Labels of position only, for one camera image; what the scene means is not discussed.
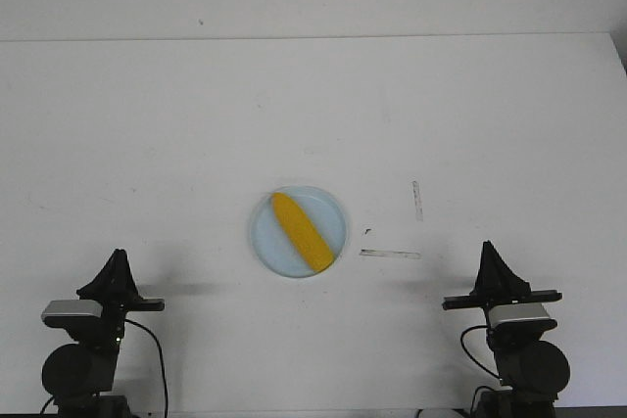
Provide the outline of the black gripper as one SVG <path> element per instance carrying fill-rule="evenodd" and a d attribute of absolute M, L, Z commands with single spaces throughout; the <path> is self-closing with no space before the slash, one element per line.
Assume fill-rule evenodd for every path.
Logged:
<path fill-rule="evenodd" d="M 495 277 L 499 279 L 500 289 L 509 295 L 524 295 L 522 297 L 508 298 L 486 298 L 490 290 L 490 248 L 492 265 Z M 562 293 L 556 290 L 532 291 L 530 284 L 518 277 L 504 262 L 503 258 L 490 241 L 482 244 L 480 266 L 475 280 L 475 294 L 456 297 L 444 297 L 442 308 L 447 310 L 480 308 L 484 312 L 484 317 L 490 335 L 498 340 L 538 340 L 545 332 L 542 325 L 513 324 L 503 325 L 497 329 L 492 329 L 488 324 L 488 311 L 497 305 L 513 303 L 540 302 L 545 306 L 548 302 L 558 302 L 562 300 Z"/>
<path fill-rule="evenodd" d="M 113 340 L 124 337 L 124 324 L 130 312 L 158 312 L 165 309 L 163 299 L 140 299 L 134 281 L 126 251 L 114 249 L 111 256 L 92 281 L 76 290 L 80 299 L 102 299 L 112 284 L 119 257 L 119 289 L 120 293 L 130 301 L 102 302 L 102 320 L 105 322 L 108 335 Z"/>

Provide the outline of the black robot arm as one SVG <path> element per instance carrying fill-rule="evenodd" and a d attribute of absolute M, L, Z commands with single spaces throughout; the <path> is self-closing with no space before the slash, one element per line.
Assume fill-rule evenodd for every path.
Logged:
<path fill-rule="evenodd" d="M 504 262 L 490 241 L 482 244 L 480 265 L 472 291 L 445 297 L 444 310 L 479 308 L 485 323 L 468 327 L 459 343 L 468 358 L 501 386 L 479 386 L 464 417 L 555 417 L 555 401 L 570 380 L 570 365 L 557 346 L 543 335 L 557 322 L 546 311 L 547 302 L 559 302 L 557 290 L 534 290 Z M 485 331 L 486 344 L 496 364 L 494 371 L 470 354 L 465 337 Z"/>
<path fill-rule="evenodd" d="M 125 327 L 131 325 L 154 341 L 158 352 L 169 415 L 169 390 L 163 347 L 148 327 L 127 317 L 130 312 L 160 312 L 162 299 L 139 294 L 124 249 L 111 256 L 92 281 L 72 300 L 49 302 L 41 313 L 43 324 L 65 331 L 72 341 L 52 351 L 42 366 L 41 383 L 57 407 L 58 417 L 133 417 L 125 395 L 114 395 L 115 374 Z"/>

